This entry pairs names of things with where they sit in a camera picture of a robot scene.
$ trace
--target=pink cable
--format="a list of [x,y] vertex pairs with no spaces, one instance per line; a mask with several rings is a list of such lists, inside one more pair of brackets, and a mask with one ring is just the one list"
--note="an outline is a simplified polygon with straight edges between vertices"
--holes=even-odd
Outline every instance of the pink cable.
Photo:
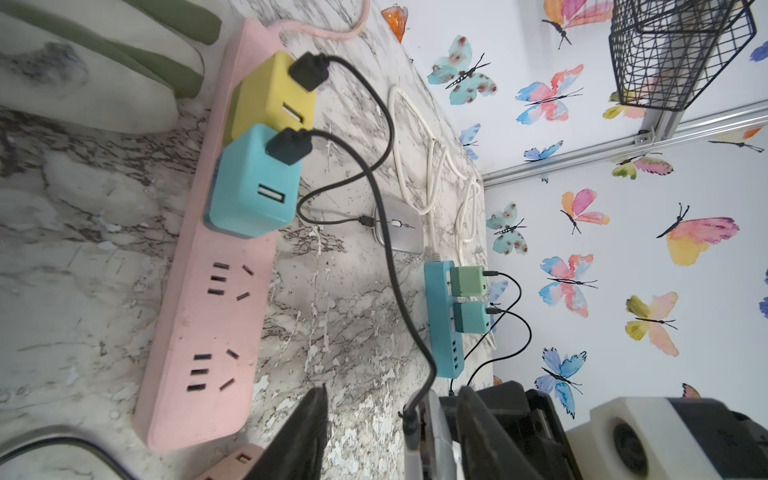
[[324,30],[313,25],[297,22],[296,20],[278,20],[267,27],[267,29],[278,35],[284,31],[300,31],[307,35],[312,35],[313,37],[325,38],[326,40],[347,41],[360,35],[360,32],[366,27],[368,14],[370,12],[371,0],[362,0],[362,14],[360,15],[360,20],[358,20],[355,28],[345,32]]

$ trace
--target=black cord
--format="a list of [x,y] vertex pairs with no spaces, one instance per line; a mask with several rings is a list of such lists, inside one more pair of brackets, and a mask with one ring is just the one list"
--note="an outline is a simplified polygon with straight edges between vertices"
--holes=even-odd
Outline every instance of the black cord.
[[528,327],[528,341],[525,343],[525,345],[523,345],[523,348],[521,348],[520,350],[518,350],[515,353],[512,353],[511,355],[500,356],[497,359],[490,359],[489,361],[482,363],[477,369],[475,369],[475,371],[472,373],[472,376],[469,377],[469,381],[467,382],[467,385],[472,383],[472,379],[475,378],[475,375],[477,375],[477,372],[479,372],[482,367],[488,365],[489,363],[498,362],[499,360],[510,359],[513,356],[520,355],[521,353],[523,353],[523,350],[527,349],[528,345],[531,344],[531,340],[533,339],[533,331],[531,330],[531,326],[528,325],[528,322],[526,322],[525,319],[523,317],[519,316],[517,313],[513,313],[513,312],[510,312],[508,310],[502,310],[502,311],[506,312],[506,313],[509,313],[510,315],[514,315],[514,316],[518,317],[520,320],[522,320],[522,322],[525,324],[525,326]]
[[53,445],[68,445],[83,449],[101,460],[107,467],[109,467],[118,477],[122,478],[123,480],[138,480],[137,477],[134,477],[128,473],[128,470],[126,470],[123,465],[120,465],[117,460],[115,460],[99,445],[96,445],[95,443],[89,442],[85,439],[71,436],[48,437],[46,439],[39,439],[34,440],[33,442],[25,443],[24,445],[0,456],[0,466],[3,466],[5,463],[20,455],[31,452],[32,450],[37,450]]
[[[523,297],[523,287],[520,286],[520,283],[518,283],[517,280],[515,280],[511,276],[507,275],[506,273],[502,273],[502,272],[493,272],[493,273],[494,273],[494,275],[487,275],[487,276],[495,276],[495,275],[506,276],[507,278],[512,280],[512,282],[514,282],[515,285],[518,286],[518,298],[515,299],[514,302],[512,302],[512,305],[507,307],[507,310],[512,310],[512,307],[517,305],[518,302],[520,301],[520,299]],[[480,346],[480,344],[482,343],[483,339],[494,329],[494,327],[496,327],[496,324],[499,323],[502,318],[504,318],[504,315],[507,314],[506,310],[502,310],[502,312],[503,313],[496,319],[496,321],[493,322],[493,325],[491,325],[491,328],[488,329],[488,332],[483,333],[483,335],[480,337],[480,340],[478,340],[478,342],[475,344],[475,346],[473,346],[472,349],[469,350],[469,352],[467,352],[466,355],[464,355],[464,360],[467,360],[467,358],[469,358],[469,356],[472,354],[472,352],[474,352],[475,349]],[[449,392],[450,396],[453,396],[453,380],[454,379],[451,379],[451,384],[448,387],[448,392]]]
[[[336,57],[335,55],[325,55],[320,54],[318,55],[319,58],[323,59],[324,61],[333,61],[339,65],[342,65],[344,68],[352,72],[352,74],[355,76],[355,78],[358,79],[358,81],[362,84],[363,87],[366,88],[366,90],[371,94],[373,97],[373,100],[376,101],[376,103],[379,105],[379,108],[381,108],[382,112],[384,112],[384,117],[386,118],[387,126],[389,127],[389,141],[387,142],[386,149],[384,150],[384,155],[381,156],[381,158],[371,165],[371,171],[379,168],[382,166],[386,158],[389,156],[389,154],[392,152],[392,146],[395,143],[395,124],[392,122],[392,115],[389,113],[389,110],[387,110],[386,104],[381,99],[379,94],[376,93],[376,90],[373,89],[371,84],[366,80],[365,77],[362,76],[362,74],[355,68],[352,64],[350,64],[347,60]],[[355,180],[359,180],[363,177],[365,177],[365,173],[361,174],[355,174],[352,175],[349,178],[345,178],[344,180],[335,182],[334,184],[328,184],[325,187],[318,188],[317,190],[312,190],[307,195],[304,195],[299,199],[299,203],[296,204],[296,214],[299,216],[301,220],[304,220],[307,223],[314,223],[315,225],[338,225],[340,223],[346,223],[351,221],[359,221],[357,218],[352,219],[344,219],[344,220],[314,220],[311,218],[308,218],[305,216],[302,211],[301,207],[304,205],[309,199],[316,197],[320,194],[323,194],[329,190],[333,190],[334,188],[343,187],[344,185],[351,184]]]
[[411,319],[410,313],[408,312],[406,301],[403,299],[402,292],[400,291],[400,284],[397,280],[397,272],[395,271],[395,260],[392,257],[392,243],[389,239],[389,225],[386,223],[387,219],[386,213],[384,211],[384,200],[382,199],[381,192],[379,191],[379,185],[376,183],[376,179],[373,176],[372,168],[369,167],[363,158],[360,157],[360,155],[355,151],[355,149],[350,147],[349,144],[347,144],[344,140],[326,131],[312,129],[309,133],[314,137],[322,137],[339,145],[350,156],[352,156],[352,158],[355,159],[360,168],[362,168],[362,175],[365,176],[368,179],[368,182],[371,184],[373,199],[376,201],[376,208],[379,211],[379,219],[382,221],[384,254],[386,256],[387,270],[389,271],[389,282],[392,284],[392,293],[395,295],[397,307],[400,309],[402,319],[405,322],[406,327],[408,327],[408,331],[411,333],[413,341],[416,343],[416,346],[418,346],[419,350],[421,350],[424,358],[429,364],[429,375],[427,376],[427,381],[424,383],[424,385],[422,385],[422,388],[419,389],[411,402],[404,408],[402,413],[404,424],[409,422],[411,425],[414,425],[415,422],[415,425],[418,425],[418,422],[416,421],[418,419],[416,415],[416,406],[422,401],[422,399],[424,399],[427,393],[429,393],[429,388],[432,386],[432,383],[435,381],[435,377],[437,376],[437,364],[435,363],[435,359],[432,358],[432,354],[429,352],[429,349],[424,343],[424,340],[422,340],[422,337],[419,336],[419,331],[413,324],[413,320]]

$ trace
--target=yellow usb charger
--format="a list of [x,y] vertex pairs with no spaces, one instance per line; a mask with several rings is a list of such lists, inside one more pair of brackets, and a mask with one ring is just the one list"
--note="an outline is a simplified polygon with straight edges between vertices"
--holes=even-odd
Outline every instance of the yellow usb charger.
[[255,124],[275,131],[313,128],[317,92],[307,92],[288,75],[294,61],[288,52],[278,51],[235,87],[224,129],[225,147]]

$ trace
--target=blue power strip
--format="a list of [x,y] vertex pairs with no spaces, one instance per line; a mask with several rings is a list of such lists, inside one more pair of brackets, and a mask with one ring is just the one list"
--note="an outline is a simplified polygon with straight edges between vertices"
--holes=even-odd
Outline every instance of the blue power strip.
[[437,376],[457,378],[464,371],[462,334],[456,331],[453,304],[457,301],[451,290],[452,261],[424,264],[429,314],[429,338],[432,356],[437,363]]

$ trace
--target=white wall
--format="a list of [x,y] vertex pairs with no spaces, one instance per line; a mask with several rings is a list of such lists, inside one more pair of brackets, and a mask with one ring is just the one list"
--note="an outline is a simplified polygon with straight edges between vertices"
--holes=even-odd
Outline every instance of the white wall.
[[[768,147],[763,129],[751,144]],[[533,327],[528,349],[513,359],[497,362],[495,375],[515,380],[526,389],[544,374],[542,349],[561,354],[587,351],[585,365],[572,379],[583,384],[575,394],[576,417],[571,419],[554,399],[563,426],[571,428],[589,419],[589,409],[618,396],[682,394],[689,383],[702,394],[725,402],[732,410],[768,425],[765,398],[765,356],[768,319],[758,303],[768,296],[764,283],[768,268],[768,218],[765,211],[768,151],[700,142],[664,150],[674,166],[666,177],[639,172],[636,180],[611,176],[613,164],[598,163],[539,178],[518,180],[485,193],[487,216],[509,202],[518,205],[528,242],[526,256],[502,255],[492,250],[493,232],[486,230],[488,261],[493,270],[510,273],[523,286],[515,312]],[[588,210],[611,217],[608,225],[580,225],[583,235],[571,235],[571,224],[561,209],[566,191],[591,188],[598,198]],[[677,203],[690,205],[686,220],[732,217],[740,231],[711,246],[692,266],[675,265],[666,239],[656,236],[675,220]],[[588,318],[568,311],[561,303],[544,304],[538,291],[549,283],[539,266],[545,258],[594,254],[583,280],[598,280],[599,289],[582,288]],[[514,286],[501,302],[516,297]],[[667,356],[650,344],[638,342],[624,331],[633,319],[626,300],[638,295],[649,303],[652,295],[674,291],[680,295],[669,319],[669,329],[680,350]],[[499,323],[496,356],[525,344],[527,330],[514,318]]]
[[[597,1],[588,0],[585,8]],[[402,46],[425,81],[435,60],[447,55],[456,35],[469,40],[472,65],[483,52],[483,61],[491,62],[481,71],[497,84],[496,95],[478,96],[471,104],[451,105],[445,85],[429,85],[457,136],[475,123],[482,125],[475,152],[483,173],[523,163],[523,153],[533,147],[543,150],[563,140],[558,152],[563,154],[630,137],[639,130],[642,120],[602,118],[603,112],[614,105],[608,98],[616,90],[607,42],[610,22],[570,29],[568,36],[574,44],[563,44],[558,50],[560,36],[550,25],[541,23],[547,18],[542,0],[420,0],[401,4],[409,10]],[[380,9],[390,5],[379,2]],[[767,9],[768,2],[753,5],[758,28],[760,18],[768,16]],[[748,58],[766,39],[764,32],[758,33],[735,63],[694,103],[686,114],[687,120],[768,98],[768,82],[763,80],[768,60],[755,63]],[[542,118],[530,126],[515,121],[526,109],[524,102],[515,100],[520,89],[534,81],[549,84],[555,73],[582,64],[584,72],[571,90],[583,87],[583,95],[564,100],[569,120],[549,122]]]

